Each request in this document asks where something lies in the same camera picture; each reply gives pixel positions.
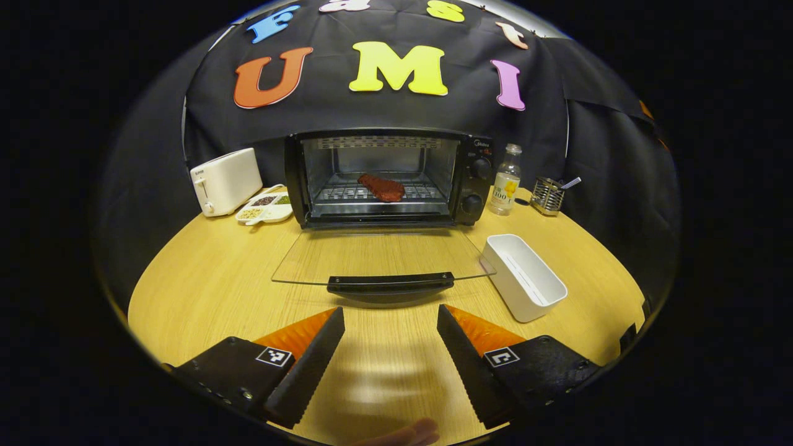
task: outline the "glass bottle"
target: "glass bottle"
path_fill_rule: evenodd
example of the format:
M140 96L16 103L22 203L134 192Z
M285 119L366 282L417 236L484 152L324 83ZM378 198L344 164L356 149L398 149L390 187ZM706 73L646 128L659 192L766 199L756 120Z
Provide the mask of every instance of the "glass bottle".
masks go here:
M520 146L507 144L507 155L496 171L496 184L488 208L498 215L509 215L520 184Z

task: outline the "wooden table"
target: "wooden table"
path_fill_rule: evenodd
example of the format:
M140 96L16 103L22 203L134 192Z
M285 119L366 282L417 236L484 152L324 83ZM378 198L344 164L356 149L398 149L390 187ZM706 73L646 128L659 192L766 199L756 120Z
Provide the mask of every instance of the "wooden table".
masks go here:
M519 189L518 197L531 193ZM513 233L556 272L568 297L535 321L519 323L490 279L455 283L431 302L366 308L323 286L272 282L300 236L293 217L240 225L233 215L195 217L152 260L129 305L132 332L160 362L180 365L226 336L255 340L333 306L347 331L328 364L296 435L328 444L379 436L429 416L437 444L486 434L436 330L439 303L483 317L527 339L547 334L598 365L619 355L619 337L644 323L642 292L622 264L560 213L543 217L515 205L500 217L485 210L463 233L480 250L488 236Z

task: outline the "utensil holder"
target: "utensil holder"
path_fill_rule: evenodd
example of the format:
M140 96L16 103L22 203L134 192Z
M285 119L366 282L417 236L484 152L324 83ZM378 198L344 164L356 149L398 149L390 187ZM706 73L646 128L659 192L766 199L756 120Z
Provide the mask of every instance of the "utensil holder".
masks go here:
M537 177L534 192L531 194L531 205L542 215L556 216L561 209L561 201L565 198L565 191L561 186L561 183L550 178Z

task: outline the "piece of meat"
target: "piece of meat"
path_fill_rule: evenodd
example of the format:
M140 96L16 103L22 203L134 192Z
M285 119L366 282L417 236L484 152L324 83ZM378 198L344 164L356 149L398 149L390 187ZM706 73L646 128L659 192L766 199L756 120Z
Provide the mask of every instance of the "piece of meat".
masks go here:
M404 195L402 183L390 179L378 178L374 175L363 174L358 177L358 182L382 202L399 202Z

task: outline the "yellow letter m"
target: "yellow letter m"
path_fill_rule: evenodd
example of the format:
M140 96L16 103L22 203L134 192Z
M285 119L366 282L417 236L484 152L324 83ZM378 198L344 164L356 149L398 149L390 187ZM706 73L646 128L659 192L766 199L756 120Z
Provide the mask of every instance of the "yellow letter m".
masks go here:
M352 46L361 52L358 78L350 82L353 91L379 91L383 82L377 79L377 69L385 76L391 88L399 90L413 73L408 88L413 93L445 96L449 89L441 80L441 57L443 51L418 45L404 57L400 57L384 42L358 42Z

